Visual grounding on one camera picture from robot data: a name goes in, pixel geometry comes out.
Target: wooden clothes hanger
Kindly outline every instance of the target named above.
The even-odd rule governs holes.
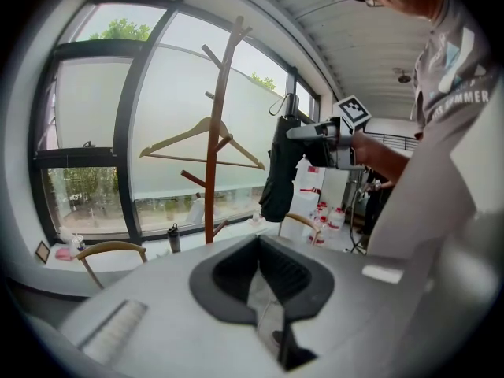
[[[150,147],[144,148],[140,153],[140,157],[154,157],[154,158],[166,158],[170,160],[180,160],[180,161],[193,161],[193,162],[206,162],[206,160],[202,160],[199,158],[188,158],[188,157],[173,157],[171,155],[163,155],[163,154],[155,154],[156,151],[159,151],[162,148],[167,146],[171,146],[172,144],[181,142],[182,140],[189,139],[190,137],[194,137],[196,135],[201,135],[202,133],[208,132],[210,130],[210,117],[205,117],[201,119],[198,124],[196,124],[192,129],[187,132],[180,133],[179,135],[173,136],[169,139],[163,140],[159,143],[155,143]],[[220,130],[219,136],[222,137],[222,140],[219,144],[217,144],[216,150],[220,150],[225,144],[229,143],[234,148],[236,148],[241,154],[251,160],[255,165],[247,165],[247,164],[237,164],[235,162],[223,162],[217,161],[217,164],[222,165],[234,165],[239,167],[247,167],[247,168],[259,168],[263,171],[265,170],[265,166],[260,162],[256,157],[254,157],[251,153],[245,150],[242,146],[240,146],[234,139],[233,136],[229,133],[228,128],[224,124],[223,121],[220,122]]]

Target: wooden coat rack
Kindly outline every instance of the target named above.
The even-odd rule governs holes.
[[[208,92],[206,93],[206,96],[213,100],[211,116],[202,119],[190,131],[182,133],[181,135],[175,136],[171,139],[167,139],[162,142],[156,143],[153,146],[147,147],[140,154],[140,157],[148,156],[155,158],[175,159],[181,161],[206,162],[205,180],[200,180],[198,177],[190,174],[185,170],[182,171],[180,174],[205,189],[205,241],[207,244],[212,243],[213,237],[223,227],[228,225],[228,220],[224,220],[215,230],[213,229],[213,201],[215,198],[215,174],[217,164],[245,166],[265,170],[265,166],[256,157],[254,157],[251,153],[246,151],[236,141],[234,141],[233,136],[228,132],[225,124],[222,122],[222,109],[224,107],[224,96],[226,94],[226,87],[228,85],[229,72],[231,70],[231,63],[233,56],[235,54],[235,48],[252,31],[252,28],[248,27],[247,29],[244,30],[242,26],[243,26],[243,17],[241,16],[237,17],[235,23],[233,24],[233,28],[229,36],[228,44],[226,45],[226,49],[224,51],[224,57],[222,58],[222,61],[220,61],[217,58],[217,56],[212,52],[212,50],[207,45],[202,46],[203,51],[208,55],[209,59],[219,68],[219,76],[217,77],[215,94],[210,94]],[[208,148],[206,152],[206,160],[154,154],[154,151],[160,150],[163,147],[166,147],[180,140],[207,131],[209,132],[209,136],[208,136]],[[234,148],[236,148],[245,157],[251,160],[254,163],[254,165],[244,165],[244,164],[217,161],[217,153],[229,143],[232,146],[234,146]]]

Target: picture frame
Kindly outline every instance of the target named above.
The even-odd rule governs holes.
[[[50,248],[43,241],[40,241],[40,244],[35,250],[35,254],[41,261],[44,262],[44,264],[46,264],[47,259],[49,259]]]

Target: tree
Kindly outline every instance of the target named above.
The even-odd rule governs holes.
[[[252,77],[254,80],[256,80],[259,83],[261,83],[262,85],[264,85],[266,88],[269,88],[270,90],[274,90],[276,87],[273,79],[270,79],[269,77],[265,77],[263,80],[261,80],[261,77],[259,77],[256,72],[253,72],[252,76],[250,76],[250,77]]]
[[[136,25],[134,22],[128,23],[126,18],[114,20],[109,23],[109,29],[101,34],[94,33],[89,39],[133,39],[136,41],[146,41],[149,38],[150,28],[143,25]]]

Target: person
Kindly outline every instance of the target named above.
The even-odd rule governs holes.
[[[417,244],[445,236],[476,212],[451,153],[490,102],[502,70],[485,34],[459,0],[374,1],[432,25],[413,71],[412,118],[420,140],[413,156],[407,158],[362,132],[352,139],[357,162],[395,185],[368,253],[375,246],[376,254],[409,258]]]
[[[369,170],[368,179],[364,185],[364,191],[369,193],[369,199],[365,207],[364,227],[358,231],[362,235],[371,235],[372,229],[380,216],[381,211],[387,204],[392,193],[394,184],[373,169]]]

